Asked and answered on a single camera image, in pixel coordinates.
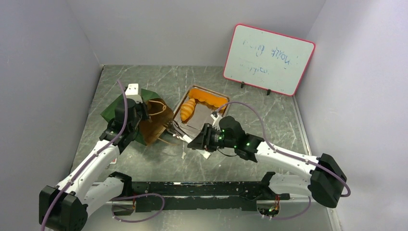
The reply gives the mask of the fake croissant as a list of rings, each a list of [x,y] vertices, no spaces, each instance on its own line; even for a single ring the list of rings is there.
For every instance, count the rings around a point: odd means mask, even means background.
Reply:
[[[196,100],[194,98],[188,99],[180,107],[180,118],[181,121],[188,120],[193,114],[196,107]]]

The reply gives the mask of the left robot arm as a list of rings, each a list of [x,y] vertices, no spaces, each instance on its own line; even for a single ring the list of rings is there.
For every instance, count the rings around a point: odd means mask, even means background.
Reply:
[[[132,178],[114,172],[100,185],[93,184],[111,161],[135,139],[139,123],[148,120],[144,100],[127,98],[114,109],[114,118],[90,154],[55,187],[46,186],[39,194],[41,230],[80,231],[89,216],[111,199],[127,200],[133,195]]]

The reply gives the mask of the green paper bag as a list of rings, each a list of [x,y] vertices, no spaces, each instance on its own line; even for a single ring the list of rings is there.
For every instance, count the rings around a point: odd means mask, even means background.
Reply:
[[[139,123],[139,133],[135,136],[134,141],[149,146],[164,132],[165,124],[173,119],[174,112],[156,92],[141,89],[140,93],[147,103],[150,118]]]

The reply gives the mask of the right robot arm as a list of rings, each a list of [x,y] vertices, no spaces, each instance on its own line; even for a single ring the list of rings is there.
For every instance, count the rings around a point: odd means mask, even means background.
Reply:
[[[217,116],[213,123],[205,123],[198,135],[187,139],[188,147],[214,152],[218,148],[232,148],[235,154],[255,163],[267,163],[290,172],[288,176],[274,174],[260,185],[260,194],[272,199],[276,194],[310,196],[319,204],[336,208],[347,178],[329,154],[311,156],[296,153],[265,139],[246,133],[233,117]]]

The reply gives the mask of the metal tongs white handles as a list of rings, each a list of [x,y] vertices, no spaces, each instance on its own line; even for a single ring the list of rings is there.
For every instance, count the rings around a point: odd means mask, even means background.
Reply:
[[[170,132],[174,137],[183,140],[187,144],[192,141],[192,138],[181,129],[179,124],[175,120],[170,120],[165,124],[165,128]]]

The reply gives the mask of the braided fake bread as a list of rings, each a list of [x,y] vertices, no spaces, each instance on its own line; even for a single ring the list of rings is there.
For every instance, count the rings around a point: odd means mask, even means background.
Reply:
[[[211,105],[215,108],[219,108],[228,102],[228,100],[224,97],[216,96],[205,90],[197,88],[191,89],[188,93],[188,96],[190,99],[196,99],[200,102],[207,103],[208,105]]]

